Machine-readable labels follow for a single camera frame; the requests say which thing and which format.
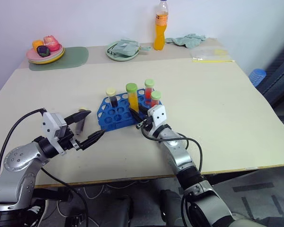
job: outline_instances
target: green placemat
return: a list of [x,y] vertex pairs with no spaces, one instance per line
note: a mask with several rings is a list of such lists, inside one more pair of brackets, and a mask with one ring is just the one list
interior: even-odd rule
[[89,51],[82,46],[66,47],[64,51],[64,55],[60,59],[48,64],[37,65],[30,62],[29,69],[44,71],[74,68],[84,65],[89,58]]

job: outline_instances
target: green cap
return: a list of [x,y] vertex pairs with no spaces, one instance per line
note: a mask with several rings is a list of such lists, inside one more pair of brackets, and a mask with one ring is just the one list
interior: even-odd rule
[[136,84],[134,83],[129,83],[129,84],[126,84],[126,91],[131,93],[131,92],[136,92],[138,90],[138,87]]
[[144,84],[146,87],[153,87],[155,85],[155,81],[153,79],[146,79]]
[[161,99],[161,92],[160,91],[153,91],[151,93],[151,98],[153,100],[160,100]]

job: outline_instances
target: cloth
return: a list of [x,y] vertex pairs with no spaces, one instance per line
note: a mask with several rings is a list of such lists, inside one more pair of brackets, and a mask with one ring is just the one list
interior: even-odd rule
[[133,56],[139,50],[149,51],[151,47],[141,47],[137,41],[130,39],[121,39],[112,49],[109,51],[116,57],[119,55]]
[[179,38],[166,38],[165,42],[167,44],[174,43],[179,46],[185,45],[186,48],[191,49],[198,46],[202,41],[205,41],[205,39],[205,35],[188,34]]

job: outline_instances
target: black cable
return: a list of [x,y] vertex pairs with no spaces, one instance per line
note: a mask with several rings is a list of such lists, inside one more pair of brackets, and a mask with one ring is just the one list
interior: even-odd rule
[[55,207],[55,209],[46,218],[42,219],[42,221],[45,221],[45,220],[49,219],[50,216],[55,212],[56,209],[57,209],[57,206]]
[[13,125],[13,127],[9,130],[9,133],[8,133],[8,135],[7,135],[7,137],[6,137],[5,141],[4,141],[4,143],[3,143],[3,146],[2,146],[1,152],[0,152],[0,169],[1,169],[1,163],[2,163],[2,159],[3,159],[3,155],[4,155],[5,148],[6,148],[7,144],[8,144],[8,141],[9,141],[9,139],[10,139],[10,137],[11,137],[13,131],[15,130],[15,128],[17,127],[17,125],[20,124],[21,121],[23,121],[23,120],[24,120],[25,118],[27,118],[28,116],[33,115],[33,114],[38,113],[38,112],[40,112],[40,113],[43,115],[43,113],[46,112],[46,110],[45,110],[44,108],[42,108],[42,109],[37,109],[37,110],[34,110],[34,111],[32,111],[32,112],[29,112],[29,113],[25,114],[25,115],[22,116],[22,117]]
[[187,202],[186,199],[185,199],[185,210],[186,210],[186,215],[188,217],[188,220],[189,220],[190,224],[192,225],[192,221],[191,221],[190,214],[189,214],[189,211],[188,211],[188,202]]
[[43,168],[41,168],[41,170],[42,170],[43,172],[45,172],[50,178],[52,178],[52,179],[54,179],[55,181],[57,181],[57,182],[63,184],[64,186],[66,186],[67,188],[69,188],[70,190],[72,190],[74,193],[76,193],[76,194],[80,197],[80,199],[82,200],[82,202],[83,202],[83,204],[84,204],[84,207],[85,207],[85,216],[86,216],[86,225],[85,225],[85,226],[88,227],[88,226],[89,226],[89,208],[88,208],[88,206],[87,206],[87,203],[86,203],[84,197],[83,197],[79,192],[77,192],[77,190],[76,190],[74,187],[70,186],[68,183],[65,183],[65,182],[63,182],[62,180],[59,180],[58,178],[54,177],[53,175],[51,175],[49,172],[47,172],[47,171],[46,171],[45,169],[43,169]]
[[181,199],[181,217],[182,217],[182,220],[183,220],[184,227],[187,227],[185,217],[184,217],[184,211],[183,211],[184,199],[185,199],[185,196],[183,195],[182,199]]
[[[180,136],[186,138],[185,135],[181,134],[181,133],[178,133]],[[187,150],[187,148],[189,147],[189,140],[186,140],[186,147],[185,147],[185,150]]]
[[165,142],[165,141],[174,141],[174,140],[190,140],[190,141],[193,141],[199,148],[199,152],[200,152],[200,164],[199,164],[199,172],[201,172],[202,170],[202,163],[203,163],[203,153],[202,153],[202,148],[200,146],[200,144],[192,139],[192,138],[188,138],[188,137],[182,137],[182,138],[170,138],[170,139],[157,139],[157,138],[152,138],[152,137],[149,137],[148,135],[145,134],[144,132],[144,125],[142,125],[141,127],[141,132],[143,134],[143,136],[149,140],[153,140],[153,141],[159,141],[159,142]]

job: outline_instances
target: pink plate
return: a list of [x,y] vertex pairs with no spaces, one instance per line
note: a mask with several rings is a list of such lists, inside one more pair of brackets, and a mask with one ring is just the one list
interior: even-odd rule
[[31,61],[41,61],[41,60],[45,61],[54,56],[58,56],[62,50],[63,50],[63,47],[61,44],[59,44],[59,49],[57,51],[52,51],[49,56],[43,58],[32,48],[29,51],[27,51],[27,59]]

